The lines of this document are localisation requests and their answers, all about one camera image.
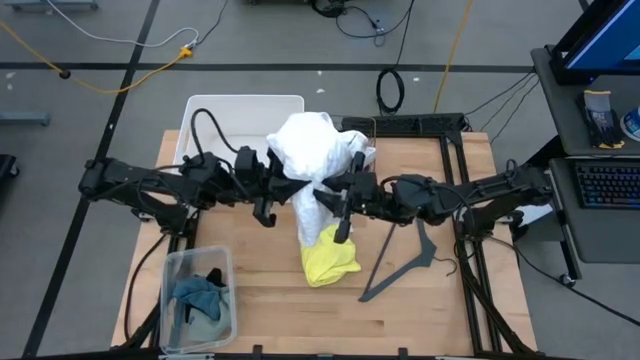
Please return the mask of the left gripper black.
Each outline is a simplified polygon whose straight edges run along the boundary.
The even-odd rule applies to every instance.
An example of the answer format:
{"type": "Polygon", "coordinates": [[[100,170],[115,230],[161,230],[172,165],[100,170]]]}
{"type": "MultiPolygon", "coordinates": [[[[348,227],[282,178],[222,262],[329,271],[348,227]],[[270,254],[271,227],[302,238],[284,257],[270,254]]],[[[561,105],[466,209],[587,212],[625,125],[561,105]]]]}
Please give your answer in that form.
{"type": "Polygon", "coordinates": [[[284,205],[310,181],[287,178],[283,163],[271,148],[267,150],[267,157],[270,179],[257,152],[242,146],[236,155],[234,175],[239,181],[242,200],[253,205],[254,218],[264,227],[272,228],[277,219],[271,212],[273,201],[284,205]]]}

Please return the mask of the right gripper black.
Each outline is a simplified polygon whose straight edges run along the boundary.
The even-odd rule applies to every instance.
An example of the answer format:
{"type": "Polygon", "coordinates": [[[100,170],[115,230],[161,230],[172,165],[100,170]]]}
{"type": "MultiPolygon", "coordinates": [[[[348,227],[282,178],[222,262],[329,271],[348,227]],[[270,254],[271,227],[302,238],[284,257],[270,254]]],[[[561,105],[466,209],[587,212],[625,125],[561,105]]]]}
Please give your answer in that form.
{"type": "Polygon", "coordinates": [[[378,183],[376,173],[365,169],[364,160],[364,153],[356,152],[346,172],[322,181],[323,185],[340,195],[313,190],[315,199],[333,217],[340,218],[334,235],[336,244],[343,244],[347,240],[354,211],[365,214],[368,206],[381,206],[385,199],[385,190],[378,183]]]}

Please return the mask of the white fluffy cloth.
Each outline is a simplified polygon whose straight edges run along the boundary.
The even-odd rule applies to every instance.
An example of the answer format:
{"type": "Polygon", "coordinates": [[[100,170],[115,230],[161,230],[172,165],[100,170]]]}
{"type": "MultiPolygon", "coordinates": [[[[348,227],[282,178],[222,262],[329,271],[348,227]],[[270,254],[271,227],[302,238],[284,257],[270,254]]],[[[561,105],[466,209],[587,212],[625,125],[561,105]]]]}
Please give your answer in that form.
{"type": "Polygon", "coordinates": [[[364,164],[372,164],[376,149],[357,130],[338,131],[325,112],[294,113],[280,129],[266,137],[267,144],[283,165],[284,175],[307,184],[291,197],[296,217],[298,240],[312,247],[320,233],[337,219],[314,196],[325,191],[322,181],[343,174],[358,152],[365,154],[364,164]]]}

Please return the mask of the yellow shirt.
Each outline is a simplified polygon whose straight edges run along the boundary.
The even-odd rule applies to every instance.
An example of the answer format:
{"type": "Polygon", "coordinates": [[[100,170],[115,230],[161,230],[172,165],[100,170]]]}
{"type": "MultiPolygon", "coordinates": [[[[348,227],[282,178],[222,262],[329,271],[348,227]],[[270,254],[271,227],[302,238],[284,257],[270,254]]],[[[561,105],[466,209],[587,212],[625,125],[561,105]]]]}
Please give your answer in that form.
{"type": "Polygon", "coordinates": [[[350,273],[362,270],[356,259],[356,245],[347,238],[336,243],[337,224],[322,230],[315,243],[300,243],[301,264],[307,284],[312,288],[327,286],[340,281],[350,273]]]}

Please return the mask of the grey clothes hanger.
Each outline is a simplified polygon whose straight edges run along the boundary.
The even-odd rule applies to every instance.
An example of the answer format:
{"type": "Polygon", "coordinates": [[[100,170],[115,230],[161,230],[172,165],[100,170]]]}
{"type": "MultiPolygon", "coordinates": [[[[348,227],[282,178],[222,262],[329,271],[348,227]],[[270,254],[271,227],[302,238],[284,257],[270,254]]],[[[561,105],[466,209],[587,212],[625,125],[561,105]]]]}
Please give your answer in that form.
{"type": "Polygon", "coordinates": [[[377,285],[373,285],[373,281],[375,280],[379,267],[385,256],[386,250],[392,240],[395,229],[397,227],[396,224],[393,224],[385,238],[382,248],[374,263],[373,269],[365,285],[364,291],[358,299],[360,303],[369,302],[370,300],[372,300],[373,298],[381,294],[384,290],[389,288],[395,281],[399,280],[403,275],[405,275],[410,270],[420,268],[420,267],[423,267],[423,268],[430,267],[434,260],[436,260],[437,262],[447,262],[453,266],[453,269],[446,274],[447,277],[457,272],[458,264],[456,263],[455,260],[451,258],[436,257],[437,246],[433,243],[433,241],[428,236],[424,221],[416,220],[415,226],[416,226],[417,234],[419,237],[420,253],[416,257],[411,259],[408,263],[406,263],[405,265],[397,269],[395,272],[393,272],[391,275],[381,280],[377,285]]]}

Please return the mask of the blue knit cloth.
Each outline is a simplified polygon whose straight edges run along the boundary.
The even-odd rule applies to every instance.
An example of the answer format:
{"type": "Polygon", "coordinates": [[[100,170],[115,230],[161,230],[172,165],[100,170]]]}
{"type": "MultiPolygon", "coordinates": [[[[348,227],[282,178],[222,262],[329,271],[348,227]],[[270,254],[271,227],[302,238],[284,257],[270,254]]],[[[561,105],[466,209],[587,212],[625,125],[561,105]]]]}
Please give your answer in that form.
{"type": "Polygon", "coordinates": [[[203,276],[192,275],[176,282],[172,296],[180,303],[198,309],[212,320],[219,320],[219,303],[227,290],[227,286],[218,286],[203,276]]]}

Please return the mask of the sage green cloth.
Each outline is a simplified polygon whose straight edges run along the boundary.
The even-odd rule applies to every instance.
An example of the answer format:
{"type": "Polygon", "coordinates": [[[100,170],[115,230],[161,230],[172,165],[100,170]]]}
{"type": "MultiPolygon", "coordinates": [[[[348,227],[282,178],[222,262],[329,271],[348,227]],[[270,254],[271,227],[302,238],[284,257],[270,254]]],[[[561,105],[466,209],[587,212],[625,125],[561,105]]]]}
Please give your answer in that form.
{"type": "Polygon", "coordinates": [[[194,346],[204,343],[226,341],[231,338],[235,330],[235,307],[232,292],[228,290],[222,294],[220,301],[221,317],[212,320],[198,309],[177,301],[173,296],[174,319],[171,321],[169,344],[175,347],[194,346]]]}

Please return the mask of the black power strip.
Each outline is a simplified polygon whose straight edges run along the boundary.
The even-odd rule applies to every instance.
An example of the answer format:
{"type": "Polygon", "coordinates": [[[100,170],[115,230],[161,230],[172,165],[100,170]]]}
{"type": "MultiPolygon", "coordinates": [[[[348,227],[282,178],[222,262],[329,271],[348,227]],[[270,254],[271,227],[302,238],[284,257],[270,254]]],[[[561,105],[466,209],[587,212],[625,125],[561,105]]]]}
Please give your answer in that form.
{"type": "Polygon", "coordinates": [[[432,133],[463,131],[462,113],[378,116],[377,137],[421,137],[432,133]]]}

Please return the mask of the white paper sheet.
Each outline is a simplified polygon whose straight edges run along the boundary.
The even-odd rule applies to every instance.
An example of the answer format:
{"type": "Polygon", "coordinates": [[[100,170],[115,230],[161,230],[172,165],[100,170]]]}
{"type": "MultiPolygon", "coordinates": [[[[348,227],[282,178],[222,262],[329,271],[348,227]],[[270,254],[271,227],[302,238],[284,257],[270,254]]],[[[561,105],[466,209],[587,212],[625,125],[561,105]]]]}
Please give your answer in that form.
{"type": "Polygon", "coordinates": [[[546,205],[526,205],[518,207],[518,210],[523,213],[522,222],[520,226],[529,225],[543,218],[553,211],[553,207],[550,204],[546,205]]]}

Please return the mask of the grey metal foot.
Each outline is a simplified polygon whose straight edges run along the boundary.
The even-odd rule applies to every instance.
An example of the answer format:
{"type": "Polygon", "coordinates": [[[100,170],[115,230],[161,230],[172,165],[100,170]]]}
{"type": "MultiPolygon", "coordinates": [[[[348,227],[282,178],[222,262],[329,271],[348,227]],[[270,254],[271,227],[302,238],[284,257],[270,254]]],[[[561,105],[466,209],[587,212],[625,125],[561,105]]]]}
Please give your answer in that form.
{"type": "Polygon", "coordinates": [[[81,6],[91,10],[99,8],[96,0],[0,0],[3,5],[12,8],[14,11],[21,11],[27,7],[48,6],[50,8],[61,8],[63,6],[81,6]]]}
{"type": "Polygon", "coordinates": [[[41,126],[48,126],[51,121],[51,116],[44,112],[25,112],[25,111],[0,111],[0,124],[36,124],[41,126]]]}

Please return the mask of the grey keyboard tray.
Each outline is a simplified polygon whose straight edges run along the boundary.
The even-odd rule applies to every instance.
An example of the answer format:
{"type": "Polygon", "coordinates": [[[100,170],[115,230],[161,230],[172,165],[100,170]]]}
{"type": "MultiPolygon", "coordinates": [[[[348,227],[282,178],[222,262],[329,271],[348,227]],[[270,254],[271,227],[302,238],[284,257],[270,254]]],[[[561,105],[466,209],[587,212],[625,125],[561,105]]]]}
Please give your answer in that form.
{"type": "Polygon", "coordinates": [[[582,208],[571,174],[580,160],[640,159],[553,159],[550,170],[560,198],[578,257],[585,263],[640,264],[640,210],[582,208]]]}

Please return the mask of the grey yellow work gloves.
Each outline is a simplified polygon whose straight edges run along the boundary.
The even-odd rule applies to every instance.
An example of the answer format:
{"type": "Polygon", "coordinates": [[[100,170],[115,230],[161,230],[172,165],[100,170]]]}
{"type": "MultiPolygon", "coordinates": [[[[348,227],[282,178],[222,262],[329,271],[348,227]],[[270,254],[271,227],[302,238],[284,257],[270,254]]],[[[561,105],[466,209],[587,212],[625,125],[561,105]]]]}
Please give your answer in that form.
{"type": "Polygon", "coordinates": [[[590,143],[594,148],[613,150],[625,145],[610,96],[610,91],[585,90],[579,97],[590,143]]]}

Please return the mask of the black floor object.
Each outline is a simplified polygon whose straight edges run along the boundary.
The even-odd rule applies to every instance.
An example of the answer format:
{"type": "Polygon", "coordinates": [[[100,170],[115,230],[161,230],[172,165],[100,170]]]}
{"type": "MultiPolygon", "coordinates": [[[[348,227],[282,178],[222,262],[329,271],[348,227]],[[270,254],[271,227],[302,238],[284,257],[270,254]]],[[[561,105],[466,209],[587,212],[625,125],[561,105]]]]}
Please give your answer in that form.
{"type": "Polygon", "coordinates": [[[9,154],[0,154],[0,180],[15,178],[19,174],[17,158],[9,154]]]}

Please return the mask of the black keyboard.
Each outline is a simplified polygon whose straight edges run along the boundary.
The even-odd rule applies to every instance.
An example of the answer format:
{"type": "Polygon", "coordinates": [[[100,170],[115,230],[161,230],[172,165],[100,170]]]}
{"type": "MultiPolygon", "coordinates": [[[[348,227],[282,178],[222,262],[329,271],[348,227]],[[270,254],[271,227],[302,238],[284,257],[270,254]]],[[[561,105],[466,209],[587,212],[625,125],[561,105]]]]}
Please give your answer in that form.
{"type": "Polygon", "coordinates": [[[640,210],[640,161],[574,161],[571,174],[582,208],[640,210]]]}

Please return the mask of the white blue tub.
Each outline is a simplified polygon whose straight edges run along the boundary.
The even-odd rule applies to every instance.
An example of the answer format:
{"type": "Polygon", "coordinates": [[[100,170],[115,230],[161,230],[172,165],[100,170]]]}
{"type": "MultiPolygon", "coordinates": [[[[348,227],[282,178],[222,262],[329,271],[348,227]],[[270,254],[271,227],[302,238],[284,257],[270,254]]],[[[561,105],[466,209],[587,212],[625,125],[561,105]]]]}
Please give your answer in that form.
{"type": "Polygon", "coordinates": [[[621,128],[627,137],[640,143],[640,106],[630,110],[621,119],[621,128]]]}

